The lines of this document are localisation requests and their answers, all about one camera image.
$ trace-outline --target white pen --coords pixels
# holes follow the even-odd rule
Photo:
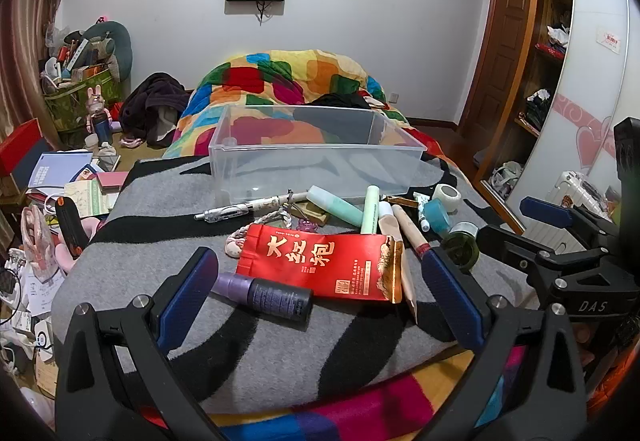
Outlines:
[[[248,214],[251,210],[260,211],[271,208],[278,208],[284,205],[287,201],[292,203],[299,203],[306,199],[307,192],[299,192],[297,194],[285,194],[284,196],[265,197],[262,199],[254,199],[253,201],[247,201],[246,203],[238,203],[236,205],[225,206],[222,208],[212,208],[203,212],[202,214],[195,214],[194,219],[196,221],[206,221],[207,223],[215,223],[224,219],[230,219],[232,217],[243,216]]]

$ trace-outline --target purple beaded object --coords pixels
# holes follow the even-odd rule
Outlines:
[[[298,219],[298,226],[296,226],[296,230],[298,231],[309,231],[310,233],[318,232],[318,225],[309,221],[308,219],[300,218]]]

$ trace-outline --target green storage bin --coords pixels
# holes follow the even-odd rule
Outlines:
[[[55,94],[44,95],[58,132],[73,131],[85,126],[86,91],[89,87],[95,89],[98,84],[102,87],[102,98],[107,106],[121,100],[120,84],[113,80],[108,69],[82,82],[59,89]]]

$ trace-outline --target metal screw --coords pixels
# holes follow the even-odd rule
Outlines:
[[[551,311],[554,313],[554,315],[558,316],[562,316],[566,313],[566,309],[564,308],[564,306],[558,302],[554,302],[553,304],[551,304]]]
[[[146,305],[149,303],[149,297],[147,295],[135,296],[133,297],[132,303],[133,303],[133,307],[142,309],[143,307],[146,307]]]
[[[508,303],[509,301],[502,295],[494,295],[489,298],[489,304],[495,307],[495,309],[503,309],[507,307]]]
[[[86,315],[89,312],[89,304],[82,302],[76,306],[76,315]]]

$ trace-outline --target sticker on wardrobe door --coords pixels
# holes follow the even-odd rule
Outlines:
[[[598,28],[596,33],[596,42],[609,48],[613,53],[620,54],[620,37],[615,33],[611,33],[604,28]]]

